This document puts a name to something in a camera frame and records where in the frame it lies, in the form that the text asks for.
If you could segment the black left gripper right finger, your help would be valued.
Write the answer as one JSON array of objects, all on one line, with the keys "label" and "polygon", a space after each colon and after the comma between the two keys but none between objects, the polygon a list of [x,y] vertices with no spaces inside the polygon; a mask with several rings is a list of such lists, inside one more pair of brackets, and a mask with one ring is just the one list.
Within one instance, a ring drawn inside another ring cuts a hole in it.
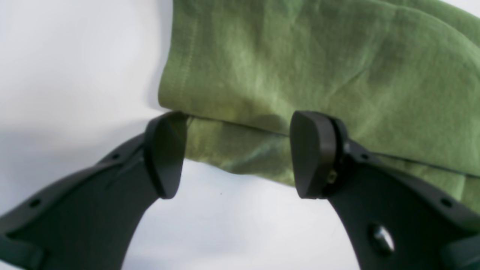
[{"label": "black left gripper right finger", "polygon": [[331,204],[362,270],[479,269],[479,215],[383,164],[341,120],[295,111],[289,140],[298,196]]}]

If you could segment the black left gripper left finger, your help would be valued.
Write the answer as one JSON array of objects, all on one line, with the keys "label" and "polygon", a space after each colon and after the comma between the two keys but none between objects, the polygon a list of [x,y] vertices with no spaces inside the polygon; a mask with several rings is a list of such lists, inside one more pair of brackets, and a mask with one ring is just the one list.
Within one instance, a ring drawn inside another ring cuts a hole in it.
[{"label": "black left gripper left finger", "polygon": [[172,199],[187,115],[153,118],[97,164],[38,191],[1,217],[1,261],[25,270],[120,270],[145,211]]}]

